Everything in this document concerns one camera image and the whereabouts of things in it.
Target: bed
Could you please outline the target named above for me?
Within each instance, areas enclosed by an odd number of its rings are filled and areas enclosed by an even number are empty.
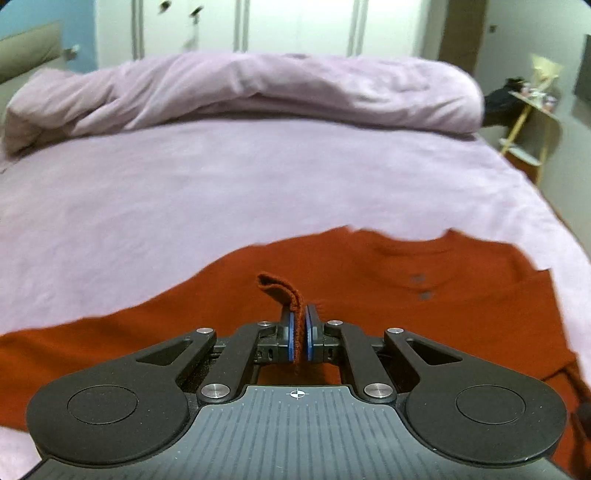
[[[589,260],[474,134],[482,95],[453,67],[190,53],[48,70],[8,110],[0,334],[139,304],[248,244],[341,225],[405,239],[456,228],[551,269],[591,380]],[[23,432],[0,428],[0,452],[3,480],[38,461]]]

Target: wall outlet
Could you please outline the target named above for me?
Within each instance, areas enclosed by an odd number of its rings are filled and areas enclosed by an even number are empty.
[[[76,45],[72,45],[70,48],[64,49],[64,57],[66,60],[74,60],[78,56],[79,51],[80,46],[77,43]]]

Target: blue wall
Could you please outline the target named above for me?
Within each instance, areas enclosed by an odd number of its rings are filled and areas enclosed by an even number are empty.
[[[0,38],[55,20],[62,24],[63,48],[80,46],[70,69],[95,70],[95,0],[10,0],[0,10]]]

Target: white wardrobe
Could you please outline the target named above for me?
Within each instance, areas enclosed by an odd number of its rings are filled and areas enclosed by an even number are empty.
[[[417,56],[430,0],[140,0],[137,56],[187,50]]]

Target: black bag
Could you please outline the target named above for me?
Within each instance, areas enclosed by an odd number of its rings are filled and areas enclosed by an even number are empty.
[[[511,95],[511,92],[520,92],[525,80],[521,77],[507,79],[505,86],[488,94],[484,98],[483,127],[502,125],[510,127],[515,123],[521,113],[522,103]]]

